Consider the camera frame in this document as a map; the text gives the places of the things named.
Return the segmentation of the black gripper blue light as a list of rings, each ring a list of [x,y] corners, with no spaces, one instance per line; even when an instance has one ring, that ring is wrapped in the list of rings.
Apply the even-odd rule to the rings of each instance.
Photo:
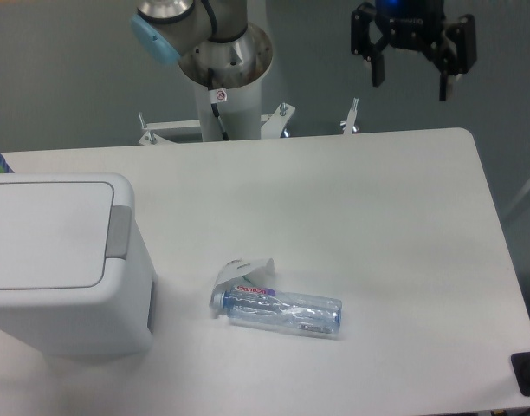
[[[385,80],[386,46],[429,53],[440,72],[439,100],[446,101],[452,91],[452,78],[467,74],[477,60],[476,24],[472,14],[446,23],[444,1],[363,2],[351,17],[351,51],[370,64],[372,85]],[[373,42],[370,28],[375,24],[381,37]]]

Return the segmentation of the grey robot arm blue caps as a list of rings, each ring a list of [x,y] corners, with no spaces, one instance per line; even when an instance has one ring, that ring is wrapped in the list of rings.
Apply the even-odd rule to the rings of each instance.
[[[271,65],[268,36],[249,22],[244,1],[143,1],[132,32],[154,60],[178,64],[208,89],[245,87]],[[350,49],[370,65],[372,84],[385,80],[383,51],[415,51],[440,74],[439,98],[448,99],[454,77],[477,61],[475,19],[447,20],[442,1],[363,2],[351,14]]]

